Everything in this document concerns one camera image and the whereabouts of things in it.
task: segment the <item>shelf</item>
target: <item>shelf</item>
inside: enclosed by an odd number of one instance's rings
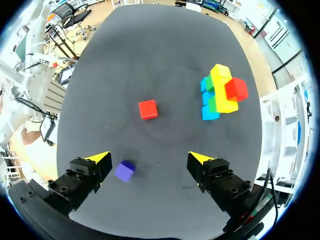
[[[308,150],[308,138],[309,138],[309,127],[308,127],[308,114],[307,114],[307,102],[305,99],[305,95],[303,94],[303,87],[301,82],[298,84],[300,88],[301,98],[302,98],[302,106],[303,106],[303,118],[304,118],[304,139],[300,141],[300,144],[302,144],[303,141],[303,151],[302,151],[302,161],[299,168],[298,176],[296,177],[296,184],[294,185],[294,189],[297,189],[300,186],[300,179],[304,170],[304,164],[306,161],[306,155]]]
[[[271,168],[277,191],[293,194],[300,186],[309,138],[307,101],[302,81],[296,80],[260,99],[262,146],[256,178]],[[298,144],[298,122],[301,127]],[[277,185],[278,182],[292,187]],[[255,180],[263,186],[264,180]]]

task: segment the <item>gray table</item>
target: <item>gray table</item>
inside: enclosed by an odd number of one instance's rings
[[[239,111],[203,121],[200,80],[215,64],[246,81]],[[138,102],[156,100],[159,117],[142,120]],[[75,68],[62,105],[57,169],[111,151],[113,169],[97,194],[70,218],[120,236],[206,240],[229,216],[202,194],[186,169],[188,151],[223,157],[235,174],[254,181],[262,128],[255,80],[229,27],[173,6],[141,4],[113,11]],[[122,160],[136,172],[114,176]]]

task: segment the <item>stacked blocks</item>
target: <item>stacked blocks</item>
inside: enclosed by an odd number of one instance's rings
[[[158,110],[155,100],[139,102],[140,116],[143,120],[158,117]]]
[[[227,66],[216,64],[201,81],[202,119],[215,120],[221,113],[239,109],[238,102],[248,98],[245,81],[232,77]]]
[[[129,182],[134,174],[136,167],[129,161],[122,161],[115,170],[115,174],[119,179],[124,182]]]

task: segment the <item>office chair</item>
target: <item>office chair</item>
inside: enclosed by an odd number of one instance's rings
[[[82,7],[85,7],[84,12],[75,15],[75,13],[78,10],[80,10],[80,8]],[[73,36],[73,42],[75,41],[78,35],[82,35],[83,40],[86,40],[87,39],[86,32],[97,30],[95,26],[88,25],[88,26],[82,27],[80,25],[80,22],[82,22],[92,11],[92,10],[87,10],[88,7],[89,7],[88,4],[84,4],[74,9],[72,5],[65,2],[52,11],[54,14],[57,14],[62,19],[61,23],[64,29],[67,29],[75,24],[78,24],[78,27],[80,28],[80,30],[77,31],[76,34]]]

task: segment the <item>white wall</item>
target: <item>white wall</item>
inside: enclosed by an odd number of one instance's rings
[[[274,4],[268,0],[240,0],[242,4],[238,16],[242,20],[248,18],[256,27],[261,27],[274,10]]]

